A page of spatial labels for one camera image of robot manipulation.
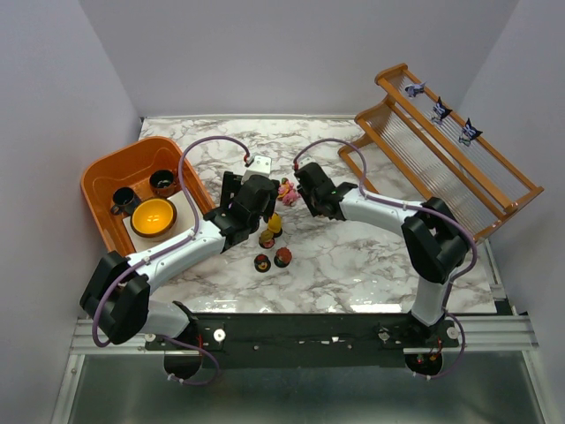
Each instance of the toy figure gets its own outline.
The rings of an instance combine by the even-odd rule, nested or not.
[[[292,261],[292,253],[286,247],[281,247],[275,253],[275,258],[273,262],[279,268],[286,268],[289,266],[290,261]]]
[[[274,213],[268,218],[267,229],[259,236],[259,246],[264,249],[270,249],[275,245],[275,238],[281,237],[283,234],[281,217]]]
[[[267,272],[271,269],[271,261],[265,254],[258,254],[253,260],[253,266],[258,272]]]
[[[432,122],[441,125],[443,119],[448,117],[450,113],[451,109],[446,108],[441,102],[441,97],[438,97],[438,101],[433,106]]]
[[[404,91],[413,98],[424,93],[424,88],[426,88],[426,83],[422,82],[421,84],[410,84],[404,88]]]
[[[461,129],[461,135],[459,136],[459,142],[463,143],[465,146],[470,146],[471,142],[475,140],[482,131],[479,131],[473,125],[471,125],[471,120],[467,118],[465,126]]]
[[[275,245],[275,234],[270,230],[264,230],[259,236],[259,246],[270,249]]]
[[[288,178],[283,178],[279,186],[279,195],[276,199],[282,201],[284,206],[292,207],[300,199],[300,195],[294,188],[294,183],[291,183]]]

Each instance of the orange tray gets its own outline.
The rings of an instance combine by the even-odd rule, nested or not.
[[[108,251],[116,250],[122,256],[135,252],[124,227],[124,217],[114,216],[109,211],[114,192],[120,187],[128,186],[142,201],[154,197],[149,177],[157,170],[176,170],[181,155],[180,148],[173,140],[148,137],[104,156],[87,168],[80,186]],[[183,176],[186,187],[202,214],[215,208],[210,194],[186,160]]]

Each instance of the white marble countertop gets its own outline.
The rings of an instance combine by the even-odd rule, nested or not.
[[[229,135],[243,141],[252,153],[270,156],[272,178],[292,175],[292,158],[314,140],[335,137],[356,140],[361,134],[353,121],[321,119],[146,119],[140,138],[170,137],[181,148],[209,135]],[[336,184],[357,182],[337,155],[336,144],[308,153]],[[381,194],[420,200],[418,192],[377,147],[363,148],[369,177]],[[242,151],[228,141],[196,147],[189,160],[212,197],[219,201],[225,170],[243,174]],[[195,312],[320,313],[406,312],[416,295],[418,276],[412,269],[403,240],[364,223],[329,222],[311,217],[300,200],[294,208],[277,202],[283,235],[269,250],[258,245],[260,230],[245,243],[186,270],[158,289],[153,299],[180,300]],[[275,265],[261,274],[253,258],[287,246],[293,255],[289,267]],[[480,248],[475,269],[456,281],[448,308],[456,313],[494,313],[490,291],[492,270]]]

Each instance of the black mug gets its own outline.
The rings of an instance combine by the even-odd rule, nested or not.
[[[114,206],[109,210],[112,215],[120,215],[122,212],[131,215],[141,203],[138,195],[130,187],[118,188],[114,192],[112,200],[114,201]]]
[[[166,199],[175,193],[175,173],[172,170],[158,170],[151,175],[149,185],[155,195]]]

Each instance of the dish rack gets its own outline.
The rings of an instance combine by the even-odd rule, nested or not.
[[[365,134],[352,144],[362,148],[375,143],[425,199],[443,199],[477,242],[543,192],[483,137],[469,146],[459,142],[465,120],[454,110],[440,124],[433,123],[438,96],[425,86],[422,94],[409,98],[404,89],[421,81],[406,64],[379,73],[375,82],[387,95],[356,116]],[[443,99],[442,104],[452,109]],[[351,152],[346,146],[339,156],[360,177]],[[378,193],[371,181],[365,185]]]

